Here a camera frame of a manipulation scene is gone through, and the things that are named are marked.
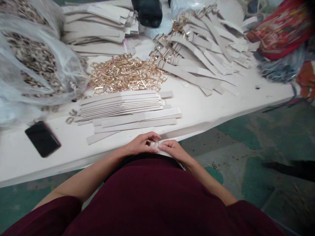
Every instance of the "green painted floor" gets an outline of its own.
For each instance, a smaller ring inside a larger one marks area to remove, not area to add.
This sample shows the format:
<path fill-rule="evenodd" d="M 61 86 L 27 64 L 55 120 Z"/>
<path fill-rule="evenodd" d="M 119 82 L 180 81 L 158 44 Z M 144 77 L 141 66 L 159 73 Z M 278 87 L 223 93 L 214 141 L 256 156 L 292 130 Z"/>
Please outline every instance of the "green painted floor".
<path fill-rule="evenodd" d="M 306 104 L 230 120 L 181 142 L 238 199 L 261 208 L 301 235 L 315 235 L 315 183 L 265 169 L 262 162 L 315 160 L 315 108 Z M 77 171 L 0 188 L 0 233 Z"/>

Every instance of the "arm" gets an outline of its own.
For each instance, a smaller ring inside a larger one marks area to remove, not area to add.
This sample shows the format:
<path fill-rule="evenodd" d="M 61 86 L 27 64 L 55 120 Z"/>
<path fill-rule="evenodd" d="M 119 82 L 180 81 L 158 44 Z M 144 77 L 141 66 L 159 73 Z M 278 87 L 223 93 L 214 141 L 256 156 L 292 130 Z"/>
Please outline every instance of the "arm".
<path fill-rule="evenodd" d="M 210 193 L 220 198 L 226 206 L 237 202 L 235 197 L 192 158 L 176 140 L 164 141 L 158 148 L 169 153 L 173 158 L 182 163 Z"/>
<path fill-rule="evenodd" d="M 119 165 L 123 158 L 143 152 L 157 153 L 158 150 L 154 147 L 147 146 L 145 140 L 158 142 L 158 139 L 161 139 L 161 137 L 154 132 L 137 136 L 127 145 L 116 149 L 107 157 L 66 180 L 41 200 L 34 209 L 63 196 L 73 196 L 84 203 Z"/>

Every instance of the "hand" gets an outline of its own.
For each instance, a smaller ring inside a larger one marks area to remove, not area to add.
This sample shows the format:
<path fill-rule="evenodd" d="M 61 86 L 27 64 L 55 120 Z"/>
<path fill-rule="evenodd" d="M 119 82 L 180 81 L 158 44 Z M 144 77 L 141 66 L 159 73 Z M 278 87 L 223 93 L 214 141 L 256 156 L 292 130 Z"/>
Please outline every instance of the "hand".
<path fill-rule="evenodd" d="M 195 162 L 176 140 L 167 140 L 161 143 L 158 148 L 164 152 L 170 154 L 174 159 L 189 167 Z"/>
<path fill-rule="evenodd" d="M 161 139 L 161 137 L 155 132 L 140 134 L 130 143 L 123 146 L 122 149 L 125 151 L 126 155 L 137 155 L 143 152 L 158 153 L 156 148 L 146 145 L 146 140 L 158 143 L 159 139 Z"/>

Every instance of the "dark red clothing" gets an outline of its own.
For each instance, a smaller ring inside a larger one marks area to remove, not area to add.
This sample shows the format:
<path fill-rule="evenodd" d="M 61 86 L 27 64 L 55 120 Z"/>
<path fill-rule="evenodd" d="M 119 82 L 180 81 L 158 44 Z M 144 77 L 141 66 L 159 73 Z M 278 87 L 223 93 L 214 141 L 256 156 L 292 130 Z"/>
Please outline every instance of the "dark red clothing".
<path fill-rule="evenodd" d="M 55 199 L 3 233 L 14 235 L 284 234 L 250 203 L 226 207 L 174 163 L 143 159 L 113 174 L 82 212 L 75 197 Z"/>

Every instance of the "black phone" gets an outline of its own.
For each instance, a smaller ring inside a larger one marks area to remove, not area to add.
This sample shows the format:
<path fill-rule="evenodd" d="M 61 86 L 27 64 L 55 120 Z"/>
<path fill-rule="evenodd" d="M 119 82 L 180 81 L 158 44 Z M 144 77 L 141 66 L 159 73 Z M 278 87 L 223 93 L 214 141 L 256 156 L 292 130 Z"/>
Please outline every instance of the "black phone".
<path fill-rule="evenodd" d="M 59 141 L 43 121 L 29 127 L 25 133 L 41 157 L 47 157 L 61 147 Z"/>

